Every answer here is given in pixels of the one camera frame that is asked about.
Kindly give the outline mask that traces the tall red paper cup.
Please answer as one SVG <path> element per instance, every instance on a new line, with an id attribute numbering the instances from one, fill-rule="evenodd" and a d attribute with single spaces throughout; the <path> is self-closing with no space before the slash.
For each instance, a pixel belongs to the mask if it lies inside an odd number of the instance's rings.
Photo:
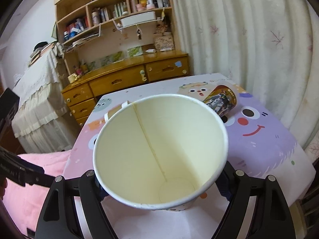
<path id="1" fill-rule="evenodd" d="M 177 212 L 214 184 L 228 148 L 224 123 L 209 106 L 160 94 L 130 103 L 105 123 L 93 166 L 100 185 L 117 201 Z"/>

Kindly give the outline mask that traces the brown kraft paper cup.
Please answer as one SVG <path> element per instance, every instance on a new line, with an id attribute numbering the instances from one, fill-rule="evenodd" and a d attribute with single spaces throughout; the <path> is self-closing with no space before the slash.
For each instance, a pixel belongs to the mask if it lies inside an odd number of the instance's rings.
<path id="1" fill-rule="evenodd" d="M 125 101 L 115 107 L 113 107 L 112 109 L 110 109 L 106 114 L 104 114 L 104 121 L 105 122 L 108 122 L 109 119 L 114 115 L 116 114 L 119 110 L 127 107 L 129 105 L 129 101 Z"/>

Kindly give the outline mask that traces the colourful printed paper cup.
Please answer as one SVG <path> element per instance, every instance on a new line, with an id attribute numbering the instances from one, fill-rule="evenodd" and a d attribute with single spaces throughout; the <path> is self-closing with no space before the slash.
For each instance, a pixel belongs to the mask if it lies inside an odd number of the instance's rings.
<path id="1" fill-rule="evenodd" d="M 223 117 L 233 110 L 238 103 L 238 96 L 227 85 L 218 85 L 203 101 L 219 117 Z"/>

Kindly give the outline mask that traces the pink blanket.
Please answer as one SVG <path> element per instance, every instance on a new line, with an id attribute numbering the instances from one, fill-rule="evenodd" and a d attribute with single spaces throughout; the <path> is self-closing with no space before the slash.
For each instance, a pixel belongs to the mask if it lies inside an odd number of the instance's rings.
<path id="1" fill-rule="evenodd" d="M 79 178 L 47 175 L 40 166 L 1 148 L 1 176 L 24 187 L 49 188 L 40 211 L 35 238 L 83 238 L 74 197 L 80 196 Z"/>

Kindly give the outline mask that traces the white lace cloth cover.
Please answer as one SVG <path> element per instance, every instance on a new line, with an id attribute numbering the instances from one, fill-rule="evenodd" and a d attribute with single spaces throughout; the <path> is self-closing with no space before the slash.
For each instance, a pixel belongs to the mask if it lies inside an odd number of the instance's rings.
<path id="1" fill-rule="evenodd" d="M 14 87 L 20 104 L 11 126 L 26 153 L 72 149 L 80 126 L 62 96 L 68 84 L 63 48 L 56 43 L 25 71 Z"/>

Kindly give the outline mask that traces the cartoon printed table mat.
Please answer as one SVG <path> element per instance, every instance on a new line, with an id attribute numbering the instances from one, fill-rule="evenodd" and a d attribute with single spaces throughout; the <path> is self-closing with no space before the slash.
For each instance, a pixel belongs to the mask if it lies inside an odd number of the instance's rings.
<path id="1" fill-rule="evenodd" d="M 184 77 L 106 94 L 82 128 L 65 166 L 72 179 L 95 171 L 119 238 L 211 238 L 228 198 L 217 189 L 230 166 L 247 200 L 237 199 L 228 238 L 247 234 L 250 188 L 265 184 L 293 204 L 315 169 L 294 136 L 271 112 L 221 74 Z"/>

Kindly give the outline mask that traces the wooden desk with drawers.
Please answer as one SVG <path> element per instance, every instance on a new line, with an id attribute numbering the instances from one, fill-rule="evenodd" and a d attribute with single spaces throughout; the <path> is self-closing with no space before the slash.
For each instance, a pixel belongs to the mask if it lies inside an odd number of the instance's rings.
<path id="1" fill-rule="evenodd" d="M 187 53 L 177 50 L 149 53 L 93 70 L 68 85 L 62 96 L 70 115 L 83 127 L 102 95 L 189 74 Z"/>

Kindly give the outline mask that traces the wooden bookshelf hutch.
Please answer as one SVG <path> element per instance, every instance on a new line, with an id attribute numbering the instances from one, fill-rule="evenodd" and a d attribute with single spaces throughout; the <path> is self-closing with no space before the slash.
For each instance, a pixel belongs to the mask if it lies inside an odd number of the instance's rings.
<path id="1" fill-rule="evenodd" d="M 57 37 L 68 74 L 181 48 L 173 0 L 55 0 Z M 123 27 L 121 19 L 154 11 L 156 20 Z"/>

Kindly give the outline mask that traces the white plastic tray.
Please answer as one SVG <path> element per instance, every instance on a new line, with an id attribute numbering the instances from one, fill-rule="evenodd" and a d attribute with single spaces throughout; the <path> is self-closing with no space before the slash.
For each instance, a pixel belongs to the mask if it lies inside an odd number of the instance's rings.
<path id="1" fill-rule="evenodd" d="M 144 12 L 142 14 L 132 15 L 126 18 L 121 19 L 121 25 L 123 27 L 136 25 L 144 22 L 154 21 L 156 20 L 156 14 L 154 11 Z"/>

